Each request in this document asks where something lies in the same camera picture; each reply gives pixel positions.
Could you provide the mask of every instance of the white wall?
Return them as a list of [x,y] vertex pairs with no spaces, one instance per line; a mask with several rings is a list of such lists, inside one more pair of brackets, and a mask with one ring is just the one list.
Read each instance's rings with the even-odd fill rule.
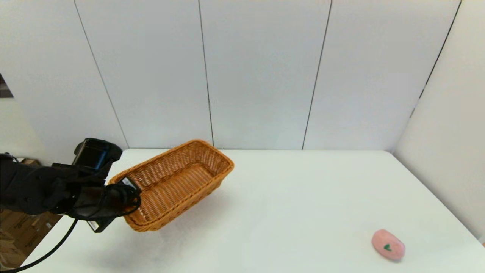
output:
[[13,98],[0,99],[0,153],[28,157],[50,165],[44,145]]
[[131,148],[212,143],[197,0],[76,0]]
[[462,1],[433,74],[395,151],[395,156],[482,242],[484,15],[485,1]]
[[335,0],[305,149],[392,151],[459,0]]
[[0,1],[0,71],[49,160],[86,137],[127,144],[73,1]]
[[201,0],[214,144],[301,149],[330,0]]
[[3,0],[0,71],[52,161],[85,137],[392,150],[457,4]]

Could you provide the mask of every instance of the label sticker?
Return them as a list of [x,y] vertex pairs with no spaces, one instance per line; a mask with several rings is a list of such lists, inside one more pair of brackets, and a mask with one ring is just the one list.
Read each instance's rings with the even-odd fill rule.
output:
[[87,221],[87,222],[92,229],[97,230],[99,228],[99,224],[96,221]]
[[129,178],[127,178],[127,177],[123,178],[121,180],[121,182],[123,182],[123,184],[125,184],[126,186],[130,186],[130,187],[136,189],[135,185],[133,185],[133,183],[131,182],[131,180]]

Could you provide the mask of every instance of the basket rim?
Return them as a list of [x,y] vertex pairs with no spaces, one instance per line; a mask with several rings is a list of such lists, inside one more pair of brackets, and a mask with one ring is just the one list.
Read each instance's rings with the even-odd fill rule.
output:
[[129,169],[126,169],[120,173],[118,173],[117,175],[113,176],[108,184],[114,184],[116,182],[118,182],[121,178],[123,178],[124,176],[126,176],[127,173],[129,172],[132,172],[132,171],[135,171],[145,165],[148,165],[150,163],[152,163],[153,161],[163,157],[163,156],[167,156],[169,154],[172,154],[172,153],[175,153],[177,152],[178,150],[180,150],[181,148],[185,147],[185,146],[189,146],[191,144],[194,144],[194,143],[200,143],[202,144],[203,146],[206,146],[206,148],[209,148],[209,149],[212,149],[213,151],[215,151],[216,153],[218,153],[224,160],[226,160],[228,163],[229,163],[229,166],[227,168],[225,168],[224,170],[222,170],[220,173],[218,173],[216,176],[214,176],[212,179],[210,179],[209,181],[207,181],[203,186],[201,186],[197,191],[193,192],[192,194],[188,195],[186,198],[184,198],[183,200],[179,201],[177,204],[175,204],[175,206],[173,206],[170,210],[166,211],[165,213],[163,213],[162,215],[158,216],[156,219],[153,219],[149,222],[143,222],[143,223],[138,223],[137,221],[135,221],[131,216],[130,214],[128,215],[125,215],[125,220],[126,221],[129,221],[130,225],[134,225],[134,226],[137,226],[137,227],[145,227],[145,226],[150,226],[158,221],[160,221],[162,218],[164,218],[166,215],[172,213],[173,211],[175,211],[177,208],[179,208],[182,204],[184,204],[185,202],[187,202],[188,200],[190,200],[194,195],[198,194],[200,191],[204,190],[205,188],[207,188],[208,185],[214,183],[214,181],[217,181],[218,179],[226,175],[228,175],[233,169],[234,169],[234,162],[229,158],[227,157],[223,152],[221,152],[219,149],[215,148],[214,146],[212,146],[211,144],[209,144],[208,142],[204,141],[204,140],[201,140],[201,139],[193,139],[193,140],[190,140],[188,142],[185,142],[179,146],[176,146],[174,148],[171,148],[169,149],[168,151],[165,151],[157,156],[154,156],[148,160],[145,160]]

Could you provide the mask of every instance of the wicker basket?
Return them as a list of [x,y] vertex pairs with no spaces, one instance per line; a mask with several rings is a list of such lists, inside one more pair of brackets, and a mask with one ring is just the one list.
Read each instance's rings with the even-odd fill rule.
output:
[[234,163],[215,147],[192,140],[113,177],[127,177],[141,190],[142,204],[126,215],[136,231],[157,230],[218,188]]

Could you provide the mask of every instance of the black cable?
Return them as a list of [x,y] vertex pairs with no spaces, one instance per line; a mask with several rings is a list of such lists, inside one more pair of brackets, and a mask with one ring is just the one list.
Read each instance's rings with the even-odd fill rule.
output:
[[74,229],[74,227],[76,226],[78,222],[78,219],[74,219],[74,221],[72,222],[72,225],[71,227],[69,228],[69,230],[67,231],[67,233],[64,235],[64,237],[61,239],[61,241],[59,243],[57,243],[56,246],[54,246],[54,248],[47,252],[47,254],[45,254],[44,256],[38,258],[36,261],[28,264],[28,265],[24,265],[24,266],[21,266],[19,268],[15,268],[15,269],[10,269],[10,270],[6,270],[6,271],[2,271],[2,273],[16,273],[16,272],[20,272],[20,271],[23,271],[23,270],[26,270],[28,268],[31,268],[32,266],[34,265],[37,265],[38,263],[42,262],[43,260],[47,259],[50,255],[52,255],[54,252],[56,252],[56,250],[61,247],[61,245],[65,242],[65,240],[67,239],[67,237],[69,237],[69,235],[71,234],[72,230]]

